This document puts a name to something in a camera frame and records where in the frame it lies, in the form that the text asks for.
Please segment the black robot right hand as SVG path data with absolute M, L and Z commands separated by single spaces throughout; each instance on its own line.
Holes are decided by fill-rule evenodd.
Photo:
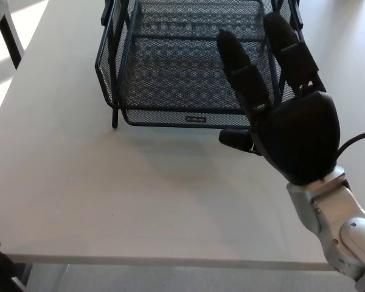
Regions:
M 223 72 L 250 123 L 249 130 L 223 129 L 220 142 L 263 156 L 288 182 L 301 186 L 333 171 L 340 126 L 332 98 L 305 42 L 277 12 L 267 14 L 263 26 L 285 80 L 294 92 L 276 105 L 257 68 L 230 31 L 217 35 Z

